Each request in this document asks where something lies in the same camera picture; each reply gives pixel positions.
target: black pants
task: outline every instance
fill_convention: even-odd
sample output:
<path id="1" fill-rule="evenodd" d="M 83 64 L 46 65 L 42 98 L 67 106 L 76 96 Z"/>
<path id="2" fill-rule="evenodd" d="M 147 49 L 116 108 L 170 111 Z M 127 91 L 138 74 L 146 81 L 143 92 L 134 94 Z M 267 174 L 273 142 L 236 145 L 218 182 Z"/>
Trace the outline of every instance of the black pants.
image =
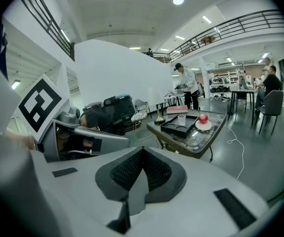
<path id="1" fill-rule="evenodd" d="M 199 109 L 199 102 L 198 102 L 198 91 L 196 90 L 192 94 L 188 91 L 185 92 L 185 105 L 190 109 L 190 103 L 192 99 L 192 107 L 194 110 Z"/>

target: black tray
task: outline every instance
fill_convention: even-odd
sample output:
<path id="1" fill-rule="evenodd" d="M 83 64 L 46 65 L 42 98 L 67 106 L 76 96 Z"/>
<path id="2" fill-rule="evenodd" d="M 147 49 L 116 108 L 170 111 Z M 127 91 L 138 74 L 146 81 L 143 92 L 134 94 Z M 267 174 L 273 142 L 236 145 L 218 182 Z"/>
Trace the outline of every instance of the black tray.
<path id="1" fill-rule="evenodd" d="M 195 122 L 198 117 L 196 116 L 187 116 L 186 115 L 186 124 L 185 126 L 179 125 L 178 115 L 172 120 L 161 125 L 161 131 L 173 134 L 181 138 L 187 138 L 191 129 L 194 127 Z"/>

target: metal railing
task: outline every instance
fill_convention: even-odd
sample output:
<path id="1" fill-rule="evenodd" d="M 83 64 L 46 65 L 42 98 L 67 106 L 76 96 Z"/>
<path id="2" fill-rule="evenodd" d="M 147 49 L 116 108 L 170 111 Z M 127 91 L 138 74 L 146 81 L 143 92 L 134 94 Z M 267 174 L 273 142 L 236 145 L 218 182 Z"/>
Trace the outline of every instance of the metal railing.
<path id="1" fill-rule="evenodd" d="M 284 28 L 284 16 L 279 10 L 254 12 L 211 27 L 167 54 L 169 62 L 173 62 L 213 42 L 268 28 Z"/>
<path id="2" fill-rule="evenodd" d="M 160 61 L 160 62 L 163 62 L 163 63 L 170 63 L 171 60 L 170 60 L 170 57 L 167 53 L 152 53 L 153 54 L 153 58 Z"/>
<path id="3" fill-rule="evenodd" d="M 44 0 L 21 0 L 36 21 L 52 37 L 59 47 L 74 60 L 74 43 L 70 43 L 51 15 Z"/>

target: black shirt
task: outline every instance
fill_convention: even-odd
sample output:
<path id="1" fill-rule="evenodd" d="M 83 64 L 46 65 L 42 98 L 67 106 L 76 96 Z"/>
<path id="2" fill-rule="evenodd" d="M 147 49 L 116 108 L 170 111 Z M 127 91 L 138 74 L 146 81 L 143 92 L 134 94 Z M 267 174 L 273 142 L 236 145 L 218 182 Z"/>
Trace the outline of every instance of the black shirt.
<path id="1" fill-rule="evenodd" d="M 280 90 L 281 83 L 276 75 L 268 75 L 263 84 L 266 87 L 265 96 L 272 90 Z"/>

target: black mesh panel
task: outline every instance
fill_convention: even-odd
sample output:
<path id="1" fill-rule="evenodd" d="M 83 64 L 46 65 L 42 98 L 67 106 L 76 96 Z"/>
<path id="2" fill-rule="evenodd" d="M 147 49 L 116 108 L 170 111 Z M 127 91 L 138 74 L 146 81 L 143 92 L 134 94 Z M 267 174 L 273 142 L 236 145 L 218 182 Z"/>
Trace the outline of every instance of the black mesh panel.
<path id="1" fill-rule="evenodd" d="M 112 169 L 111 178 L 122 188 L 129 191 L 142 170 L 142 151 L 131 156 Z"/>
<path id="2" fill-rule="evenodd" d="M 151 192 L 165 184 L 172 174 L 167 163 L 156 158 L 149 152 L 144 152 L 143 169 L 147 176 L 148 190 Z"/>

